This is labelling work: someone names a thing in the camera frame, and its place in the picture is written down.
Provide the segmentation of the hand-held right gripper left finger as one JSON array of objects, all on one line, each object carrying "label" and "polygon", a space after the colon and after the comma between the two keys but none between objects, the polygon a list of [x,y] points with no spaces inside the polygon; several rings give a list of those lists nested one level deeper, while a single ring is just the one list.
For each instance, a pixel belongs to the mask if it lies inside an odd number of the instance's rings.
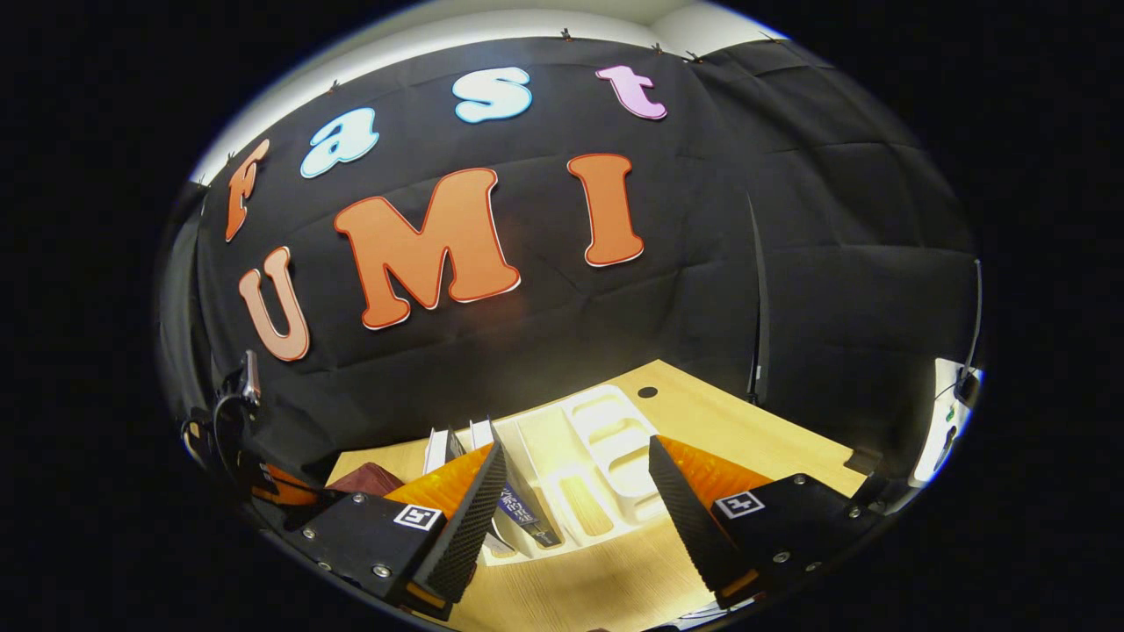
[{"label": "hand-held right gripper left finger", "polygon": [[387,607],[446,621],[465,595],[507,479],[489,443],[386,496],[342,497],[300,529],[312,565]]}]

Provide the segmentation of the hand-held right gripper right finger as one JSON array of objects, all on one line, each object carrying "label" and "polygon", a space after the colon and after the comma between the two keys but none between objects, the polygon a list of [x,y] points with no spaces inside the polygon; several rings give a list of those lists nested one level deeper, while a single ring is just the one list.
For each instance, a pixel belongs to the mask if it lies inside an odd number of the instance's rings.
[{"label": "hand-held right gripper right finger", "polygon": [[868,502],[810,473],[771,479],[661,434],[649,473],[719,607],[795,592],[883,529]]}]

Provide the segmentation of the white book with blue photo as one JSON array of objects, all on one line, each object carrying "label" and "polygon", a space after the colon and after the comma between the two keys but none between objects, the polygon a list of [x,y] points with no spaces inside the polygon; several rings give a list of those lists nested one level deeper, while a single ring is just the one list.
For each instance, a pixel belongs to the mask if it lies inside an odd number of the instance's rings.
[{"label": "white book with blue photo", "polygon": [[558,535],[558,529],[551,524],[547,512],[537,498],[537,494],[531,488],[529,480],[522,475],[522,469],[516,460],[518,455],[516,449],[506,445],[501,435],[495,431],[492,419],[470,421],[469,428],[474,449],[491,443],[501,445],[504,449],[507,473],[501,499],[499,499],[501,511],[541,548],[549,549],[561,545],[563,540]]}]

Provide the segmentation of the maroon schoolbag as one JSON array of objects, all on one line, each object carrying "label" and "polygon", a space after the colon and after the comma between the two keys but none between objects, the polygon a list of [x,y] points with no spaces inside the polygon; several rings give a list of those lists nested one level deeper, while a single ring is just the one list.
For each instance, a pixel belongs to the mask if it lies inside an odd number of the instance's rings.
[{"label": "maroon schoolbag", "polygon": [[366,493],[366,495],[386,497],[387,493],[397,491],[404,481],[381,464],[365,463],[350,473],[339,477],[327,489],[337,493]]}]

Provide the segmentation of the white bookshelf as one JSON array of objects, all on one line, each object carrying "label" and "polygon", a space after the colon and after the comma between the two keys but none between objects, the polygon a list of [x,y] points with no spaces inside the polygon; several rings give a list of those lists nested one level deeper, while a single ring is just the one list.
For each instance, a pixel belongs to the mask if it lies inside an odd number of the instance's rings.
[{"label": "white bookshelf", "polygon": [[[498,508],[484,565],[566,556],[628,535],[667,511],[649,475],[655,428],[615,385],[497,419],[495,431],[518,452],[522,475],[563,543],[541,548]],[[455,433],[465,452],[474,449],[469,425]]]}]

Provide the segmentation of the white electronics board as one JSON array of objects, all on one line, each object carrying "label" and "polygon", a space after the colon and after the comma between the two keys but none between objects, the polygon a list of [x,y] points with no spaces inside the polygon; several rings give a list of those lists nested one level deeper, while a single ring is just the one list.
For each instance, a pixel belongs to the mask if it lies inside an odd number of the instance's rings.
[{"label": "white electronics board", "polygon": [[939,476],[955,441],[969,424],[972,407],[986,372],[975,367],[943,359],[934,360],[934,396],[931,419],[916,463],[912,466],[908,485],[923,488]]}]

